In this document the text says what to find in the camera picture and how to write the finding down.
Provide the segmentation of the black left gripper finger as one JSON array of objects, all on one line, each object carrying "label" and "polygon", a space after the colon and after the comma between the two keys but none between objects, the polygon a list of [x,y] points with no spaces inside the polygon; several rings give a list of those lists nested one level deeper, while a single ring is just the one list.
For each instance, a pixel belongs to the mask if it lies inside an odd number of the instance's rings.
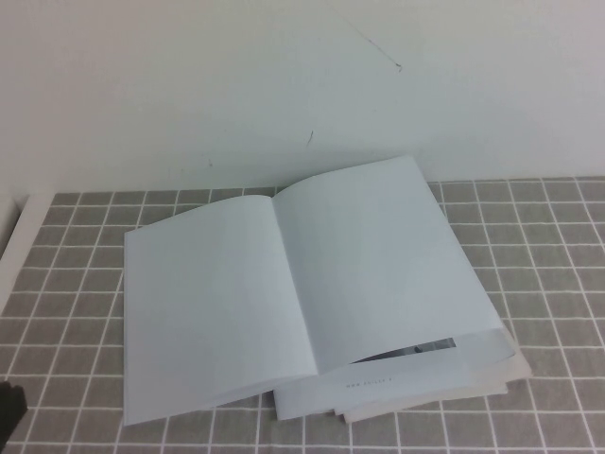
[{"label": "black left gripper finger", "polygon": [[27,413],[26,393],[24,388],[19,385],[15,385],[12,392],[14,424],[18,425]]},{"label": "black left gripper finger", "polygon": [[12,386],[7,381],[1,382],[0,392],[0,422],[1,432],[10,433],[13,426],[13,391]]}]

